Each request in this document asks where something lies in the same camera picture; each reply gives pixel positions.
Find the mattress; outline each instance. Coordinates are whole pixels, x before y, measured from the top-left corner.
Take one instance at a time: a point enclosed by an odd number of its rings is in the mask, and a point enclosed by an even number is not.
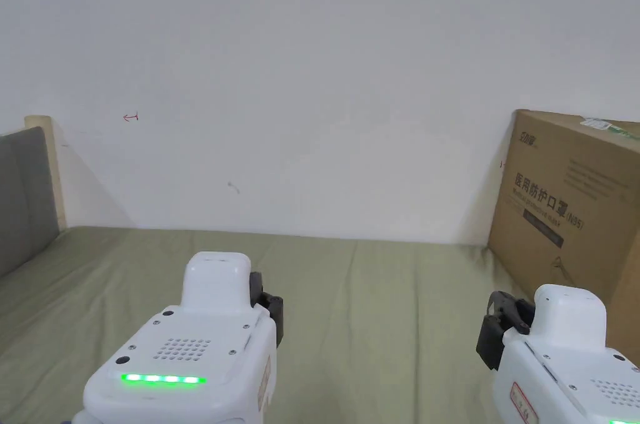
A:
[[[199,250],[246,254],[285,302],[267,423],[496,423],[475,352],[491,291],[481,247],[76,228],[0,280],[0,421],[59,423],[150,316],[179,303]]]

